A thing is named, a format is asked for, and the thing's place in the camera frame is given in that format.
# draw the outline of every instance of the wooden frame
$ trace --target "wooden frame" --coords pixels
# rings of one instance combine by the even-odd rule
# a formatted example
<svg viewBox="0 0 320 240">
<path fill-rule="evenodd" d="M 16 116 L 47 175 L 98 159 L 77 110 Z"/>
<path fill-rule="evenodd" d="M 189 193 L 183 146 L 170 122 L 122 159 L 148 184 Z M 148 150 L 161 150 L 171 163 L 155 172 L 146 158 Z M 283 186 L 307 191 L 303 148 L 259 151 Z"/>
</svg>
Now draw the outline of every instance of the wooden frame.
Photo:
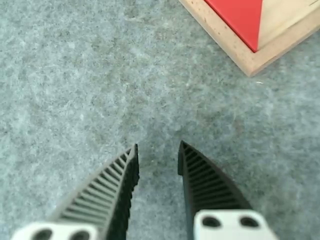
<svg viewBox="0 0 320 240">
<path fill-rule="evenodd" d="M 179 1 L 249 77 L 320 29 L 320 7 L 318 7 L 253 53 L 204 0 Z"/>
</svg>

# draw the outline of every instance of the gray carpet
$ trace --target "gray carpet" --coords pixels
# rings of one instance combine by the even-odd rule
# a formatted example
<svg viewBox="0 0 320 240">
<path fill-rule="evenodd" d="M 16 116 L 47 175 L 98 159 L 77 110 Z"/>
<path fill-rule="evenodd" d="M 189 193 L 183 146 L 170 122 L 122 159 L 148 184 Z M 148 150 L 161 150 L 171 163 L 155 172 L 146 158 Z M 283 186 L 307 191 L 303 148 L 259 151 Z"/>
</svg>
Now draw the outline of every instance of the gray carpet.
<svg viewBox="0 0 320 240">
<path fill-rule="evenodd" d="M 320 32 L 247 78 L 178 0 L 0 0 L 0 239 L 133 143 L 128 240 L 185 240 L 180 140 L 280 239 L 320 236 Z"/>
</svg>

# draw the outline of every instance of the beige wood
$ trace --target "beige wood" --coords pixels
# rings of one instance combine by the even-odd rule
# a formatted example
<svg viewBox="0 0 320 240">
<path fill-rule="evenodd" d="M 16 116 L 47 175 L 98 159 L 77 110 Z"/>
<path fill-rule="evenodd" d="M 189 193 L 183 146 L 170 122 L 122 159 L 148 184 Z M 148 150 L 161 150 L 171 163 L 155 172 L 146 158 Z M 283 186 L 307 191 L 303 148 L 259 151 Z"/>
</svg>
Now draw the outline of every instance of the beige wood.
<svg viewBox="0 0 320 240">
<path fill-rule="evenodd" d="M 320 7 L 320 0 L 263 0 L 258 49 L 318 7 Z"/>
<path fill-rule="evenodd" d="M 318 7 L 253 53 L 204 0 L 180 0 L 180 2 L 248 76 L 255 75 L 320 29 L 320 7 Z"/>
</svg>

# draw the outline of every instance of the red panel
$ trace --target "red panel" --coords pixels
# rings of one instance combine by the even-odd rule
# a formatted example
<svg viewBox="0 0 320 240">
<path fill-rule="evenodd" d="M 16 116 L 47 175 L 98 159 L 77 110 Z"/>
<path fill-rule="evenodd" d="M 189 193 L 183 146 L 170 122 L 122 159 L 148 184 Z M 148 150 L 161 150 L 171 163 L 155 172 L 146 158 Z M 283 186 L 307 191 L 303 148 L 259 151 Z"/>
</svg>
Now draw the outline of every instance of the red panel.
<svg viewBox="0 0 320 240">
<path fill-rule="evenodd" d="M 263 0 L 205 0 L 253 51 L 258 50 Z"/>
</svg>

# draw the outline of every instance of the screw hole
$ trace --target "screw hole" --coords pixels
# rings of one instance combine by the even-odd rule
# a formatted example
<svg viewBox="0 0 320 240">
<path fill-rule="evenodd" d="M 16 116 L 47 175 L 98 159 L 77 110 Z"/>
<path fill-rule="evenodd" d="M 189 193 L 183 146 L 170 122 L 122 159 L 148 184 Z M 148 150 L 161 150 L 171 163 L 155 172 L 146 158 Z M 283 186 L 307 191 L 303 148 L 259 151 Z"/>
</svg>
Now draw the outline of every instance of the screw hole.
<svg viewBox="0 0 320 240">
<path fill-rule="evenodd" d="M 257 228 L 259 224 L 256 220 L 251 217 L 242 217 L 240 220 L 242 226 L 250 227 L 250 228 Z"/>
<path fill-rule="evenodd" d="M 212 228 L 217 228 L 221 226 L 221 223 L 219 222 L 218 219 L 212 217 L 212 216 L 207 216 L 202 220 L 202 224 L 207 227 L 212 227 Z"/>
<path fill-rule="evenodd" d="M 50 229 L 43 229 L 38 231 L 32 240 L 49 240 L 51 238 L 52 231 Z"/>
<path fill-rule="evenodd" d="M 86 231 L 79 231 L 75 233 L 70 240 L 89 240 L 89 237 L 90 235 Z"/>
</svg>

